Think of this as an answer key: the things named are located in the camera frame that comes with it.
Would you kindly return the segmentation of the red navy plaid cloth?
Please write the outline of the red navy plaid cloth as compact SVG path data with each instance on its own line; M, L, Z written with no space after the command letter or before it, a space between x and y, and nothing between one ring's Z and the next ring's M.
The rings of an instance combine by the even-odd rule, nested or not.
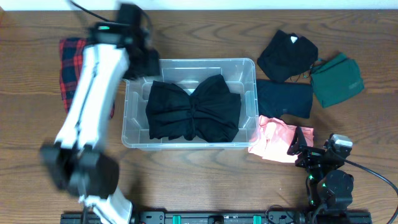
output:
M86 39L70 37L59 42L60 53L60 91L66 113L72 105L73 97L80 79L83 65L83 50Z

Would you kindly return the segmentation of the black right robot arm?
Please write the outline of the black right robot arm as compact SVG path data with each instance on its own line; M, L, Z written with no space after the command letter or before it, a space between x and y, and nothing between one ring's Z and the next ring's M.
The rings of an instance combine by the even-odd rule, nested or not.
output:
M306 186L312 207L343 211L352 203L353 176L340 170L352 147L351 139L340 134L331 134L322 149L311 147L302 129L295 129L287 154L297 156L295 165L308 173Z

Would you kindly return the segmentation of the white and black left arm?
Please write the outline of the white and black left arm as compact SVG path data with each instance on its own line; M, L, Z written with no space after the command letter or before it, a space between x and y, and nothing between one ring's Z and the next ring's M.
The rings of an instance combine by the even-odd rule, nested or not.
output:
M152 24L140 22L98 22L90 29L67 118L54 142L40 148L54 185L83 204L81 223L88 223L88 209L101 223L131 222L132 202L118 187L119 164L104 150L120 81L160 73L152 30Z

